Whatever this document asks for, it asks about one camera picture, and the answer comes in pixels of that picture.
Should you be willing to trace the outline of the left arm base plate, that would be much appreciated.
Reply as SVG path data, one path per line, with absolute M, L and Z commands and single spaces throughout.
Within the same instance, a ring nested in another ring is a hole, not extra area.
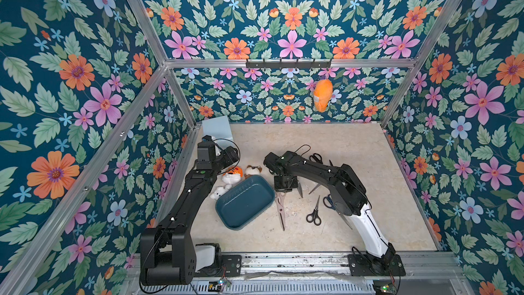
M 241 270 L 241 255 L 222 255 L 211 266 L 196 272 L 196 277 L 239 277 Z

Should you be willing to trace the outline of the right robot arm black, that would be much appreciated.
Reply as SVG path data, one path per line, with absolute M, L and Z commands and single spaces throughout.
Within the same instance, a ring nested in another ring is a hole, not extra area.
M 326 187 L 330 191 L 334 210 L 349 219 L 349 224 L 356 228 L 364 241 L 365 261 L 370 269 L 375 273 L 389 270 L 396 251 L 376 224 L 367 190 L 349 165 L 324 165 L 291 151 L 282 155 L 271 152 L 264 158 L 263 164 L 274 176 L 277 191 L 290 189 L 290 184 L 299 177 Z

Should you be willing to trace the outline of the teal storage box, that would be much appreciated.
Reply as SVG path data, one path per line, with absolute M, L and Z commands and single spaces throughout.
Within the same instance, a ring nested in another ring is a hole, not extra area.
M 275 190 L 266 179 L 256 175 L 221 195 L 215 209 L 226 228 L 238 231 L 267 210 L 275 198 Z

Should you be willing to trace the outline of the beige kitchen scissors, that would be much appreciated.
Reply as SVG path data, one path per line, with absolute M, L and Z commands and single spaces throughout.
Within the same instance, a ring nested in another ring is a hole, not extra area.
M 297 191 L 299 192 L 300 197 L 304 198 L 302 185 L 301 185 L 301 182 L 299 180 L 297 180 Z

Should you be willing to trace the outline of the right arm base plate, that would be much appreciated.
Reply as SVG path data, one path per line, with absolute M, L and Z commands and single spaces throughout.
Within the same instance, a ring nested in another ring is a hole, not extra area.
M 390 262 L 369 258 L 368 255 L 349 254 L 348 266 L 354 277 L 405 277 L 406 271 L 401 257 L 395 255 Z

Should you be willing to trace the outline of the black scissors top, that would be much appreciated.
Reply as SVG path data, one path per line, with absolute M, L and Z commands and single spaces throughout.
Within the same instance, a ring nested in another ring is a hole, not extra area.
M 314 162 L 314 163 L 318 163 L 318 164 L 321 164 L 323 165 L 323 157 L 318 154 L 318 153 L 313 153 L 309 156 L 309 160 Z

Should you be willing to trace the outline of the pink scissors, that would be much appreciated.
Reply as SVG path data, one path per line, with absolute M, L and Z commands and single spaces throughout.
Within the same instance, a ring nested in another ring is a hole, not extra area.
M 282 230 L 286 230 L 286 221 L 285 221 L 285 193 L 276 192 L 276 205 L 278 209 L 279 221 L 281 223 Z

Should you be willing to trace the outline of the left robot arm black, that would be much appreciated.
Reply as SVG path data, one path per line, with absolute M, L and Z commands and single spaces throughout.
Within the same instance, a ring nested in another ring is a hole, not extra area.
M 190 284 L 200 269 L 191 238 L 192 224 L 211 193 L 218 176 L 240 162 L 240 149 L 233 141 L 221 148 L 210 136 L 197 146 L 197 158 L 186 174 L 184 188 L 167 216 L 141 235 L 142 286 Z

